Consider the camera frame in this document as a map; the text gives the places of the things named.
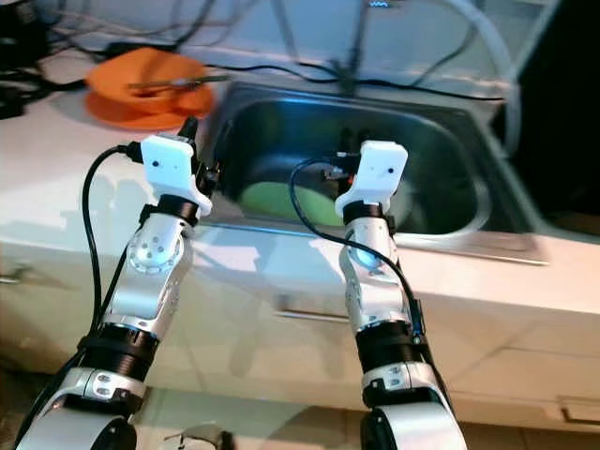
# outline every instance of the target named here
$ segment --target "orange bowl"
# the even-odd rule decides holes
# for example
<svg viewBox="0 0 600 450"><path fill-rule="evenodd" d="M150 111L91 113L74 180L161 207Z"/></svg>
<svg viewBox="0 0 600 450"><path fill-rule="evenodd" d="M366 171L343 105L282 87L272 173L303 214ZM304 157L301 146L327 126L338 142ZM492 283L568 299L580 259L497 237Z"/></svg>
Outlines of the orange bowl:
<svg viewBox="0 0 600 450"><path fill-rule="evenodd" d="M193 90L172 87L134 89L132 83L148 83L206 75L206 68L180 54L142 48L117 56L90 70L85 81L98 95L145 113L183 109L205 110L212 106L207 85Z"/></svg>

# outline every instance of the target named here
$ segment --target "green sponge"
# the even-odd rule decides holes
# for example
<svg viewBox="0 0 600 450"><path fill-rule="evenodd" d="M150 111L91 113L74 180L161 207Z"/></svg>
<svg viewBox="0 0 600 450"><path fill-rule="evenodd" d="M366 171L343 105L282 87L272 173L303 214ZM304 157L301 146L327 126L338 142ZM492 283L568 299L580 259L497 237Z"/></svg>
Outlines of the green sponge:
<svg viewBox="0 0 600 450"><path fill-rule="evenodd" d="M334 201L305 187L295 188L302 210L315 225L343 226L336 215ZM247 210L279 218L297 218L288 193L288 185L261 181L250 185L240 195L238 203Z"/></svg>

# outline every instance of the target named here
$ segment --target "floor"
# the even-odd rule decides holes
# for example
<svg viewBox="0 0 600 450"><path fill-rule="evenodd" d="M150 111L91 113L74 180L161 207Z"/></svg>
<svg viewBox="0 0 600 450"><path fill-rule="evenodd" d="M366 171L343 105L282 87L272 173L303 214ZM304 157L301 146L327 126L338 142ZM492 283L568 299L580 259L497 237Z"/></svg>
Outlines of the floor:
<svg viewBox="0 0 600 450"><path fill-rule="evenodd" d="M12 448L12 434L43 379L0 371L0 450ZM306 405L218 397L154 389L136 416L138 449L171 450L166 437L184 428L216 422L235 435L237 450L358 450L362 414ZM600 434L461 424L469 450L597 450ZM187 442L185 449L212 450Z"/></svg>

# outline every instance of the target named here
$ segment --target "white wall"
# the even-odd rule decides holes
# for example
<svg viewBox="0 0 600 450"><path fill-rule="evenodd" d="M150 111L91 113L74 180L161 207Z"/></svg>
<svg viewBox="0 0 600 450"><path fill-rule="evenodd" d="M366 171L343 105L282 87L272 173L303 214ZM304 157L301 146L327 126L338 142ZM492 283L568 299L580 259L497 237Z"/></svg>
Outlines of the white wall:
<svg viewBox="0 0 600 450"><path fill-rule="evenodd" d="M55 0L40 0L43 8L53 8ZM346 61L351 47L358 0L284 0L301 57L325 62L331 58ZM253 0L217 0L209 20L225 21L236 5ZM203 44L219 37L223 28L205 27L187 44L184 53L203 61L231 65L275 62L289 59L281 39L270 0L257 0L247 10L226 40L216 47ZM540 0L486 0L484 11L497 25L514 58L532 39L536 20L544 9ZM172 22L173 5L179 5L178 21L189 23L201 9L200 0L70 0L71 11L89 4L90 14L111 22L140 29L156 29ZM73 19L64 22L73 24ZM454 50L469 24L443 0L404 0L396 8L370 8L365 41L363 75L398 83L409 83L430 64ZM163 35L177 35L177 31ZM85 35L80 42L103 46L115 40L101 34ZM495 78L494 67L478 38L470 49L444 66L430 79L436 87L473 91Z"/></svg>

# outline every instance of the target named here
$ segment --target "stainless steel sink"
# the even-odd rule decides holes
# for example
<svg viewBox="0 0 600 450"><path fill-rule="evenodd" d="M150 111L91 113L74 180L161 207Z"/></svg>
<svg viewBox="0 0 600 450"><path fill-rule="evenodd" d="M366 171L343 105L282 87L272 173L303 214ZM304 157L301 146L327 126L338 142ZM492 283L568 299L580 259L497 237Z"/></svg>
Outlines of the stainless steel sink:
<svg viewBox="0 0 600 450"><path fill-rule="evenodd" d="M202 157L222 166L214 212L207 221L306 233L296 219L239 204L240 196L256 183L287 183L293 167L307 158L358 151L365 139L395 141L409 152L391 210L399 245L542 262L517 202L466 112L248 83L232 85L205 138ZM308 169L299 185L331 199L338 195L338 184L323 179L323 167ZM343 233L341 227L322 228Z"/></svg>

